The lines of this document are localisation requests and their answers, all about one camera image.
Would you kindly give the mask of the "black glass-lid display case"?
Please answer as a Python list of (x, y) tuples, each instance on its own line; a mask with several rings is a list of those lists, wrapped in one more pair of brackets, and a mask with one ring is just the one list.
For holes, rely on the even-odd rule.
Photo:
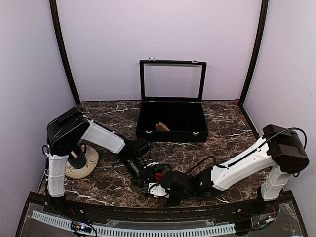
[[(149, 142), (206, 142), (208, 127), (202, 106), (207, 63), (140, 60), (141, 106), (137, 137)], [(164, 123), (170, 131), (156, 131)]]

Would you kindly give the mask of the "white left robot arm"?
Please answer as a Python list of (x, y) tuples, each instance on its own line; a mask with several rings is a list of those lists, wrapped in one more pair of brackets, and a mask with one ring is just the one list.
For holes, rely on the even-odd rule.
[(146, 165), (143, 155), (149, 145), (143, 138), (126, 139), (90, 119), (79, 108), (73, 107), (51, 121), (47, 128), (48, 193), (53, 197), (50, 207), (59, 215), (66, 215), (70, 205), (61, 196), (65, 194), (66, 160), (80, 140), (101, 146), (117, 154), (132, 175), (132, 183), (139, 187), (155, 178), (152, 167)]

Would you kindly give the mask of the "tan brown sock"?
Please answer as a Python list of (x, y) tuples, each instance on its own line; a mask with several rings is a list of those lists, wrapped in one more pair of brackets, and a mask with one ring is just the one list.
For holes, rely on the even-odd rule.
[(156, 131), (170, 131), (170, 129), (162, 122), (156, 124)]

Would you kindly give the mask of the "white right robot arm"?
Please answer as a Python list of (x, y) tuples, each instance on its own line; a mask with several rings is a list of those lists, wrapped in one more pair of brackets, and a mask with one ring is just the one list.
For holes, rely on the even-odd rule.
[(172, 199), (214, 199), (221, 192), (246, 177), (270, 167), (267, 180), (259, 188), (259, 198), (253, 201), (252, 210), (263, 214), (276, 200), (291, 176), (297, 176), (309, 165), (305, 151), (307, 142), (301, 141), (297, 127), (283, 128), (267, 125), (263, 136), (252, 146), (232, 159), (190, 176), (181, 171), (163, 175), (158, 193)]

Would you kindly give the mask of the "red orange argyle sock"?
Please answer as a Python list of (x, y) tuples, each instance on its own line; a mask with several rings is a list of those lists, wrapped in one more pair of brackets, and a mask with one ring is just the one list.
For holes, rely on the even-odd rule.
[(163, 177), (162, 173), (155, 173), (155, 178), (158, 182), (161, 180), (162, 177)]

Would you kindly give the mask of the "cream branch-pattern plate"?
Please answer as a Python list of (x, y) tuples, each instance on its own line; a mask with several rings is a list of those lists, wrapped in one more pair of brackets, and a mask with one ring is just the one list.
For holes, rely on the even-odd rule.
[(87, 163), (82, 169), (74, 169), (67, 161), (66, 176), (72, 179), (83, 179), (89, 176), (92, 173), (92, 171), (96, 168), (97, 163), (99, 161), (98, 152), (89, 145), (87, 145), (86, 159)]

